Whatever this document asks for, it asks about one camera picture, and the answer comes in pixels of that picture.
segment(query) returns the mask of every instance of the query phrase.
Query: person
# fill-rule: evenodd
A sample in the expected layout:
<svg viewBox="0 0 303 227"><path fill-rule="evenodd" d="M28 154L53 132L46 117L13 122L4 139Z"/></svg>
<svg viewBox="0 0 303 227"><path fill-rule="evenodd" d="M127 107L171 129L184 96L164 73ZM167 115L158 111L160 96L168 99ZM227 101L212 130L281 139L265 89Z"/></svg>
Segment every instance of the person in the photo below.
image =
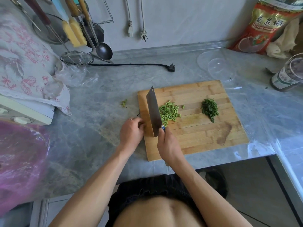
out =
<svg viewBox="0 0 303 227"><path fill-rule="evenodd" d="M107 206L107 227L252 227L186 161L169 127L165 132L159 129L157 147L176 174L125 182L112 195L123 167L143 138L143 129L138 117L123 124L114 154L69 199L49 227L96 227Z"/></svg>

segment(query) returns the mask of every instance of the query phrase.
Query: wooden cutting board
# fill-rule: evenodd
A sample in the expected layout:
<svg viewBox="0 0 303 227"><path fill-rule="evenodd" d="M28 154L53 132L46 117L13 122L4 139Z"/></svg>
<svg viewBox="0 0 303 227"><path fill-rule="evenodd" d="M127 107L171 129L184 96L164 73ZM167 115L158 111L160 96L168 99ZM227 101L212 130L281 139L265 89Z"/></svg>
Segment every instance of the wooden cutting board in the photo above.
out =
<svg viewBox="0 0 303 227"><path fill-rule="evenodd" d="M147 159L161 159L158 149L158 137L154 137L149 110L146 101L148 90L138 92L141 118L146 122L144 140ZM219 80L185 84L173 87L155 88L158 106L168 100L179 105L181 118L169 121L168 126L177 137L183 154L204 152L228 146L248 143L248 138L238 116ZM213 98L218 104L219 116L214 123L202 114L201 103Z"/></svg>

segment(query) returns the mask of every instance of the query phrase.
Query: gray marble surface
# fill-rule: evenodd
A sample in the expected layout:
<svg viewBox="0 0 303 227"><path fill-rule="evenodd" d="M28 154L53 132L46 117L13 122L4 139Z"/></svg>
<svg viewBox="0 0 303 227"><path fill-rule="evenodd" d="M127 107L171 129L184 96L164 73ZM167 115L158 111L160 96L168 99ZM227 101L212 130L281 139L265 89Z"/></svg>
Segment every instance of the gray marble surface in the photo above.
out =
<svg viewBox="0 0 303 227"><path fill-rule="evenodd" d="M90 87L70 89L72 116L56 110L52 124L46 126L51 135L48 165L32 200L73 193L102 166L119 144L123 122L139 113L138 91L152 85L158 88L213 80L207 65L217 57L226 59L236 68L236 77L223 82L223 85L250 142L187 155L186 159L198 169L278 153L300 190L303 185L301 88L287 93L272 89L270 76L264 68L278 70L283 61L258 54L215 49L222 43L208 44L205 46L207 49L203 49L203 45L188 45L179 46L179 49L126 51L114 56L115 63L174 63L176 71L173 73L153 66L88 67L90 74L100 76L98 82ZM197 58L201 53L205 54L199 59L200 67ZM120 102L126 98L127 108L122 108ZM118 183L171 173L172 169L163 160L147 161L142 140Z"/></svg>

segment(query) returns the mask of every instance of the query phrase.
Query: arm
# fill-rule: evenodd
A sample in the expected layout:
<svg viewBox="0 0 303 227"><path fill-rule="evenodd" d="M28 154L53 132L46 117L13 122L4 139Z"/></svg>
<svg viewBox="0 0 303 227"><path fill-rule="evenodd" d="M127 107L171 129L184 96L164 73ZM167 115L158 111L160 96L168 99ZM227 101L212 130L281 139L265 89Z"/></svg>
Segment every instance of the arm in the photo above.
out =
<svg viewBox="0 0 303 227"><path fill-rule="evenodd" d="M218 194L186 161L177 138L167 127L159 129L158 149L189 191L208 227L252 227L252 225Z"/></svg>
<svg viewBox="0 0 303 227"><path fill-rule="evenodd" d="M127 160L143 137L143 120L127 120L120 131L120 144L106 163L77 191L49 227L96 227L112 196Z"/></svg>

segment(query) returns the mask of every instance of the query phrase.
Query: white power cord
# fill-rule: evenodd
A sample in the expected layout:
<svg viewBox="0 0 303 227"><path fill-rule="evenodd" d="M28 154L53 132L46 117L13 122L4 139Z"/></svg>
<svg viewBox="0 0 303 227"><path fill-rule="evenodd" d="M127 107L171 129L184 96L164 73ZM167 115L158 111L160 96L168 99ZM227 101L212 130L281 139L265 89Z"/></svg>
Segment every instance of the white power cord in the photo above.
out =
<svg viewBox="0 0 303 227"><path fill-rule="evenodd" d="M129 15L129 21L128 21L128 36L131 38L133 36L133 30L132 30L132 22L131 22L131 11L129 9L128 0L126 0L127 9L128 9L128 15Z"/></svg>
<svg viewBox="0 0 303 227"><path fill-rule="evenodd" d="M144 40L146 42L147 32L145 30L145 21L144 21L143 2L142 2L142 0L141 0L141 12L142 12L143 28L142 28L142 31L140 32L140 37L141 37L142 40Z"/></svg>

